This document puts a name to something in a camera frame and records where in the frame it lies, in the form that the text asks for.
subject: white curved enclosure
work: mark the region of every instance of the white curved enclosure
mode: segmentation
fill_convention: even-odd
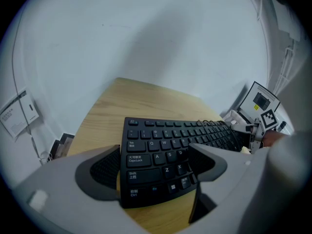
[[[16,96],[19,18],[1,43],[0,108]],[[265,86],[270,67],[251,0],[29,0],[14,68],[18,89],[40,112],[31,127],[44,152],[63,133],[76,133],[116,77],[200,97],[221,113],[245,85]],[[14,142],[1,127],[0,136],[0,166],[14,187],[40,163],[26,133]]]

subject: wooden tabletop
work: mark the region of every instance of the wooden tabletop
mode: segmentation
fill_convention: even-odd
[[[85,117],[68,155],[121,144],[125,117],[222,120],[200,98],[144,82],[117,78]],[[173,233],[189,226],[194,198],[195,191],[192,191],[161,204],[125,211],[151,233]]]

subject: black keyboard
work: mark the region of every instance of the black keyboard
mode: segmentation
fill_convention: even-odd
[[[121,145],[123,208],[159,204],[196,189],[188,144],[231,151],[237,142],[223,122],[125,118]]]

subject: cable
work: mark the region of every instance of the cable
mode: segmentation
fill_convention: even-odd
[[[15,72],[14,72],[14,64],[13,64],[13,59],[14,59],[13,56],[14,56],[16,38],[17,38],[17,36],[18,36],[18,31],[19,31],[19,27],[20,27],[21,18],[22,18],[22,16],[23,16],[23,13],[24,13],[24,11],[25,11],[25,8],[26,8],[27,3],[28,3],[28,1],[25,2],[24,8],[23,8],[23,10],[21,11],[21,15],[20,15],[19,22],[18,22],[18,27],[17,27],[17,29],[16,29],[16,33],[15,33],[15,37],[14,37],[14,43],[13,43],[13,49],[12,49],[12,59],[11,59],[11,62],[12,62],[12,73],[13,73],[13,81],[14,81],[14,86],[15,86],[15,90],[16,90],[16,95],[17,95],[17,98],[18,98],[18,100],[19,100],[19,105],[20,105],[21,111],[23,112],[24,118],[25,118],[26,123],[27,123],[26,131],[27,131],[27,133],[30,135],[30,137],[31,137],[31,142],[32,142],[32,144],[33,144],[33,147],[34,147],[34,150],[35,150],[35,152],[36,152],[36,154],[37,154],[37,157],[38,157],[38,159],[39,159],[41,165],[43,165],[42,160],[40,159],[40,156],[39,156],[39,153],[38,153],[38,149],[37,149],[35,140],[34,140],[34,138],[33,138],[33,136],[32,136],[31,129],[30,129],[30,126],[29,126],[27,117],[26,117],[26,115],[25,115],[23,106],[22,106],[21,101],[20,101],[20,96],[19,96],[19,92],[18,92],[18,87],[17,87],[16,80],[15,80]]]

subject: letter w key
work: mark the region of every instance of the letter w key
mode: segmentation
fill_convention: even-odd
[[[161,145],[162,150],[170,150],[171,149],[171,145],[170,145],[169,140],[161,140],[160,145]]]

